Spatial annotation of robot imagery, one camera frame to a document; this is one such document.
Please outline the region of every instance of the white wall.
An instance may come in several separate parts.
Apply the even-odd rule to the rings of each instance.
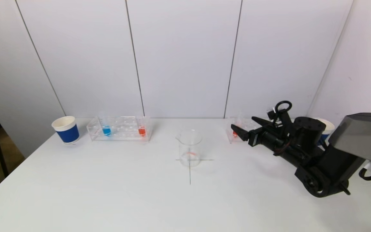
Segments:
[[[67,115],[143,115],[124,0],[18,5]]]
[[[130,0],[144,111],[222,118],[241,0]]]
[[[355,0],[309,111],[336,126],[349,114],[371,112],[371,1]]]
[[[244,0],[226,116],[266,117],[279,101],[304,116],[352,0]]]
[[[0,123],[27,157],[64,112],[38,59],[15,1],[0,0]]]

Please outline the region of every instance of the red liquid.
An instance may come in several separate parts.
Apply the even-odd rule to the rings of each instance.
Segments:
[[[146,129],[142,126],[142,127],[138,128],[138,133],[139,133],[142,137],[145,137],[145,136],[146,136]]]

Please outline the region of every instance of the white table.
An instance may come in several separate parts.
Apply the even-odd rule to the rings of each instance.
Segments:
[[[310,195],[295,167],[263,146],[230,144],[221,119],[154,119],[149,143],[49,138],[0,184],[0,231],[371,231],[371,182]],[[204,136],[189,170],[175,135]]]

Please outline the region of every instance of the paper cup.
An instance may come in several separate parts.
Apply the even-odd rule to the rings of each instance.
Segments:
[[[329,122],[328,120],[326,119],[319,119],[317,118],[317,120],[319,120],[320,122],[324,123],[326,125],[326,129],[323,131],[323,133],[321,134],[321,139],[323,141],[326,141],[326,139],[328,138],[328,136],[333,133],[334,131],[334,124]]]
[[[66,144],[73,143],[78,140],[80,134],[78,133],[77,123],[75,117],[65,116],[55,120],[51,126],[58,133],[62,141]]]

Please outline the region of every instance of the floor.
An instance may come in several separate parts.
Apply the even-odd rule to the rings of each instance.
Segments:
[[[3,151],[6,167],[8,172],[11,173],[25,159],[3,128],[0,129],[0,145],[1,150]],[[4,173],[0,164],[0,183],[4,180],[4,178]]]

